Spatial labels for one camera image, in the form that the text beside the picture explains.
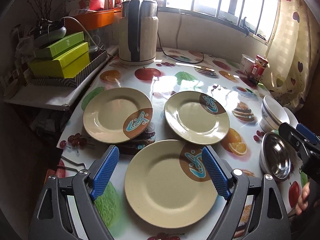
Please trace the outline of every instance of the kettle handle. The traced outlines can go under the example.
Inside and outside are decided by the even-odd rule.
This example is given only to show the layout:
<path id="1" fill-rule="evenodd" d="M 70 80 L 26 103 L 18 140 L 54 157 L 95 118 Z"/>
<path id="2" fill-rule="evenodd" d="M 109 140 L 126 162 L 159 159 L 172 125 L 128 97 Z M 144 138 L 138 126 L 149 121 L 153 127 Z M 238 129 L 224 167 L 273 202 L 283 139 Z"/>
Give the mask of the kettle handle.
<path id="1" fill-rule="evenodd" d="M 131 61 L 140 61 L 140 0 L 131 0 L 128 9 L 128 47 Z"/>

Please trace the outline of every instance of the brown circle pattern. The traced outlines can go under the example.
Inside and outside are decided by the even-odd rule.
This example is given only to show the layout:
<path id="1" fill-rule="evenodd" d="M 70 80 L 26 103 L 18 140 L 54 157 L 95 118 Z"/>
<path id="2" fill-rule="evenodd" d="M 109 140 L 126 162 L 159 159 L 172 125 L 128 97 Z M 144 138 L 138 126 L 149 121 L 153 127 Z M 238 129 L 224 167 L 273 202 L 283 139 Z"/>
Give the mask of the brown circle pattern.
<path id="1" fill-rule="evenodd" d="M 218 101 L 216 101 L 214 98 L 204 93 L 200 94 L 199 102 L 203 107 L 203 109 L 210 114 L 216 115 L 216 114 L 223 114 L 226 112 L 222 107 L 222 105 L 219 104 Z"/>
<path id="2" fill-rule="evenodd" d="M 183 172 L 192 180 L 203 182 L 210 180 L 209 174 L 201 159 L 201 148 L 197 145 L 186 143 L 179 156 Z"/>
<path id="3" fill-rule="evenodd" d="M 131 114 L 123 124 L 124 134 L 133 139 L 141 134 L 152 119 L 152 108 L 144 108 Z"/>

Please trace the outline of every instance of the gift box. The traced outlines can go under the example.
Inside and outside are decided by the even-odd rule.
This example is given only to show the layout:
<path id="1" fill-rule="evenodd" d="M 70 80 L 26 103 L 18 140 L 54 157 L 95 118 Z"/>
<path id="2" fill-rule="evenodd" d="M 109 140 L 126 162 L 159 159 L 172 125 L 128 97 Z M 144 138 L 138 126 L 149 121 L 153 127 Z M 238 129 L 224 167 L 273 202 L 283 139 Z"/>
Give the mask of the gift box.
<path id="1" fill-rule="evenodd" d="M 55 59 L 70 49 L 84 42 L 83 32 L 73 33 L 63 37 L 61 40 L 41 49 L 34 51 L 35 58 Z"/>
<path id="2" fill-rule="evenodd" d="M 87 67 L 74 78 L 33 78 L 31 83 L 35 86 L 78 87 L 86 78 L 108 57 L 106 51 L 101 53 Z"/>
<path id="3" fill-rule="evenodd" d="M 90 63 L 88 43 L 82 43 L 53 60 L 35 59 L 29 67 L 35 77 L 74 78 Z"/>

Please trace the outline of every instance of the orange box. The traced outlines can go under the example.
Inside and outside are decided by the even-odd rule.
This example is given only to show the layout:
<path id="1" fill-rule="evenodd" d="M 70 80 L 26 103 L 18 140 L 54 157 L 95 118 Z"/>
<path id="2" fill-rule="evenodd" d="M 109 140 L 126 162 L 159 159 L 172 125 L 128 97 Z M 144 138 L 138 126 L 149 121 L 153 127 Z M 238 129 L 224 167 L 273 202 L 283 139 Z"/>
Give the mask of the orange box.
<path id="1" fill-rule="evenodd" d="M 87 31 L 101 28 L 103 26 L 112 24 L 114 21 L 114 10 L 103 10 L 98 12 L 91 12 L 86 14 L 79 14 L 74 18 L 77 19 Z M 65 19 L 67 34 L 82 32 L 81 26 L 72 19 Z"/>

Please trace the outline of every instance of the green box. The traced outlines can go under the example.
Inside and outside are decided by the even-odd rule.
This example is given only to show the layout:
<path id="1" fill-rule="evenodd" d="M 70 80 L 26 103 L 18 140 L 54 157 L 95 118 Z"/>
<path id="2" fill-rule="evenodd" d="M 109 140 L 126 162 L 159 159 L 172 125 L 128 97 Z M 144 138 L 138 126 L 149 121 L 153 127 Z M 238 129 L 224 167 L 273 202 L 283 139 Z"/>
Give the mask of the green box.
<path id="1" fill-rule="evenodd" d="M 35 59 L 29 63 L 35 77 L 74 78 L 90 63 L 88 43 L 84 42 L 53 60 Z"/>
<path id="2" fill-rule="evenodd" d="M 55 59 L 83 42 L 83 32 L 73 33 L 63 37 L 61 40 L 58 40 L 45 48 L 36 49 L 34 52 L 35 58 Z"/>

